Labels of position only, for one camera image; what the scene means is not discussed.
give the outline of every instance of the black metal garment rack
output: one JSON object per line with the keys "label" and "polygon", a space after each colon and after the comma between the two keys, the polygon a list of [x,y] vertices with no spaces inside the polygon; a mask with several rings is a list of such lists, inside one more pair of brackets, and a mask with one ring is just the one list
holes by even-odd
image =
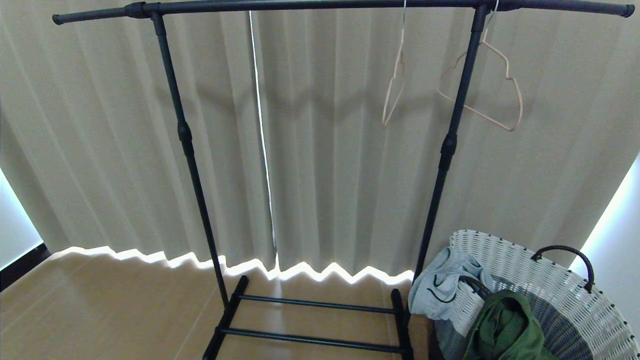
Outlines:
{"label": "black metal garment rack", "polygon": [[[195,160],[195,152],[191,142],[191,130],[184,118],[182,103],[180,101],[180,93],[178,84],[173,70],[171,54],[169,52],[169,43],[166,38],[166,30],[164,28],[164,15],[174,13],[199,13],[199,12],[234,12],[234,11],[259,11],[259,10],[301,10],[301,9],[338,9],[338,8],[400,8],[404,6],[404,0],[220,0],[220,1],[187,1],[182,3],[133,3],[122,8],[112,8],[104,10],[95,10],[90,12],[69,13],[65,15],[53,15],[53,21],[62,25],[68,22],[77,22],[85,20],[107,19],[113,17],[132,17],[135,19],[151,19],[156,29],[156,35],[160,45],[160,52],[166,71],[166,77],[169,82],[169,89],[175,108],[175,114],[178,120],[178,136],[182,143],[184,154],[189,164],[189,172],[193,182],[202,224],[204,226],[207,243],[213,259],[213,265],[216,271],[216,278],[224,305],[224,313],[218,326],[214,330],[213,337],[209,342],[209,346],[205,351],[202,359],[215,359],[218,351],[222,346],[225,336],[228,334],[252,336],[256,338],[267,338],[273,340],[297,341],[300,343],[311,343],[318,345],[331,345],[336,347],[359,348],[364,350],[373,350],[380,352],[390,352],[401,354],[403,360],[413,359],[413,349],[408,333],[408,323],[410,313],[408,306],[404,307],[400,292],[394,289],[391,292],[392,309],[382,307],[355,306],[347,304],[334,304],[327,302],[313,302],[294,299],[280,299],[273,297],[259,297],[253,295],[245,295],[244,291],[249,283],[247,276],[242,276],[238,282],[236,289],[229,299],[227,289],[222,277],[222,271],[218,262],[218,251],[211,230],[207,204],[202,192],[202,184],[198,175],[198,167]],[[449,132],[447,133],[440,149],[440,162],[438,164],[438,175],[433,188],[431,204],[429,205],[429,213],[427,215],[424,234],[420,243],[420,251],[418,254],[418,262],[415,268],[413,280],[420,275],[424,267],[424,258],[427,254],[431,233],[438,213],[442,190],[444,189],[447,171],[451,165],[453,154],[456,151],[458,126],[460,117],[462,116],[463,106],[467,98],[467,91],[471,81],[471,74],[476,61],[480,36],[484,29],[486,16],[495,9],[496,0],[407,0],[407,7],[455,7],[455,8],[474,8],[475,15],[471,25],[471,37],[468,44],[467,57],[458,87],[453,113],[451,115],[451,123],[449,124]],[[520,8],[548,9],[548,10],[565,10],[574,12],[602,13],[609,15],[619,15],[622,17],[630,17],[635,7],[632,4],[608,4],[596,3],[583,0],[501,0],[499,1],[497,11],[510,11]],[[368,311],[374,313],[393,314],[396,320],[396,330],[399,346],[379,345],[373,343],[361,343],[355,341],[334,340],[326,338],[315,338],[311,336],[297,336],[289,334],[276,334],[272,332],[252,331],[246,329],[236,329],[231,327],[234,314],[238,309],[240,300],[277,302],[284,304],[295,304],[301,306],[318,306],[330,307],[334,309],[345,309],[355,311]]]}

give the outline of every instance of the white wicker basket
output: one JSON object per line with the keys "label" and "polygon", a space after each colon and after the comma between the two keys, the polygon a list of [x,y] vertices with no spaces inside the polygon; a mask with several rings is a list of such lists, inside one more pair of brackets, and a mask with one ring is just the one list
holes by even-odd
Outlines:
{"label": "white wicker basket", "polygon": [[[526,248],[473,230],[456,231],[450,245],[472,254],[491,270],[492,291],[509,289],[527,297],[545,333],[545,347],[558,360],[640,359],[636,339],[618,309],[595,286],[587,290],[593,284],[592,270],[587,282],[551,260],[541,256],[533,260],[534,252]],[[483,303],[469,285],[460,282],[454,318],[435,322],[447,360],[462,358],[465,337]]]}

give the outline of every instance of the curtain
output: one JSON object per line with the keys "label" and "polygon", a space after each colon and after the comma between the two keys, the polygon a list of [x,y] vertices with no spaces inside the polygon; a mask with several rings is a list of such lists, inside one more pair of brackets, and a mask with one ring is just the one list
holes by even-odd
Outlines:
{"label": "curtain", "polygon": [[[413,268],[452,103],[440,74],[466,50],[473,10],[408,9],[406,83],[381,125],[401,9],[253,13],[280,266]],[[465,111],[428,259],[456,229],[532,249],[584,243],[640,149],[640,18],[498,13],[524,119],[508,133]],[[455,96],[462,66],[444,79]],[[481,48],[467,104],[512,124],[504,63]],[[555,256],[568,265],[573,256]]]}
{"label": "curtain", "polygon": [[[209,259],[151,21],[51,21],[95,7],[3,4],[1,166],[52,251]],[[218,251],[273,267],[248,14],[166,25]]]}

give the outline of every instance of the vertical rack pole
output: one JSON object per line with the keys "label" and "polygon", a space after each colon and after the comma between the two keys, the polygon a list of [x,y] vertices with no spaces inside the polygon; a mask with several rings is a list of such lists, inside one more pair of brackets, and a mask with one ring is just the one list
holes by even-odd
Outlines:
{"label": "vertical rack pole", "polygon": [[207,243],[209,244],[211,260],[213,261],[213,267],[216,271],[220,296],[222,297],[222,303],[225,306],[225,310],[227,310],[229,308],[227,288],[225,287],[225,281],[222,277],[222,270],[220,269],[220,262],[218,261],[218,251],[216,250],[216,242],[213,238],[211,221],[209,220],[209,212],[207,211],[207,203],[204,198],[204,192],[202,191],[200,176],[198,175],[198,165],[196,164],[195,152],[191,141],[191,130],[189,128],[189,124],[187,124],[187,121],[184,118],[184,110],[182,109],[182,102],[180,101],[180,92],[178,91],[178,82],[175,79],[171,53],[169,52],[169,43],[166,39],[164,20],[162,15],[158,12],[151,13],[151,20],[153,20],[154,27],[156,29],[156,35],[160,44],[160,53],[162,54],[162,61],[164,64],[164,71],[166,72],[166,79],[169,82],[169,90],[171,92],[173,107],[175,109],[175,116],[178,119],[178,137],[182,143],[184,155],[187,157],[187,162],[189,163],[189,173],[191,175],[191,181],[193,182],[193,189],[196,193],[196,200],[198,201],[198,208],[200,210],[200,216],[202,217],[202,225],[204,226]]}
{"label": "vertical rack pole", "polygon": [[[462,110],[464,109],[465,100],[467,100],[467,92],[469,90],[469,84],[471,82],[471,75],[473,73],[474,64],[476,63],[476,56],[478,47],[480,46],[480,38],[484,29],[484,20],[489,13],[489,7],[487,4],[481,4],[476,8],[474,14],[474,21],[471,25],[471,37],[469,39],[469,45],[467,48],[467,57],[465,58],[465,66],[462,69],[462,77],[460,78],[460,85],[458,87],[458,95],[456,96],[456,102],[453,106],[453,113],[451,114],[451,122],[449,123],[449,132],[445,136],[440,148],[440,162],[438,164],[438,175],[436,177],[436,183],[433,187],[433,195],[431,196],[431,204],[429,205],[429,214],[427,215],[427,222],[424,226],[424,233],[422,235],[422,241],[420,243],[420,251],[418,252],[418,263],[415,267],[415,273],[413,275],[413,282],[418,278],[424,267],[424,258],[427,255],[429,249],[429,242],[431,241],[431,235],[433,233],[433,226],[436,222],[436,215],[438,214],[438,207],[440,205],[440,198],[442,197],[442,190],[444,189],[444,183],[447,179],[447,171],[451,166],[451,160],[453,154],[456,152],[456,146],[458,144],[458,126],[460,125],[460,118],[462,117]],[[404,314],[404,323],[408,324],[411,314],[409,313],[409,306],[407,305]]]}

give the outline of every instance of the black basket handle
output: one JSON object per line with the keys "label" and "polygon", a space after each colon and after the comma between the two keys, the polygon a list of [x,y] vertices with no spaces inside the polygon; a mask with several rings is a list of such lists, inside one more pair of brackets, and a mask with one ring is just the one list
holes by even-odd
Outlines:
{"label": "black basket handle", "polygon": [[489,290],[489,288],[487,288],[483,283],[481,283],[480,280],[475,279],[471,276],[460,275],[460,281],[464,281],[469,286],[471,286],[474,291],[478,292],[478,295],[480,295],[483,300],[486,300],[486,298],[492,294],[492,291]]}
{"label": "black basket handle", "polygon": [[584,285],[584,289],[588,293],[591,293],[594,277],[593,277],[593,266],[591,266],[591,262],[589,261],[589,259],[579,250],[574,249],[573,247],[564,246],[564,245],[552,245],[552,246],[543,247],[542,249],[538,250],[535,254],[533,254],[533,256],[531,256],[531,259],[533,261],[540,260],[542,258],[542,253],[549,250],[565,250],[580,256],[580,258],[584,261],[584,264],[587,266],[587,277],[589,278],[587,280],[587,283]]}

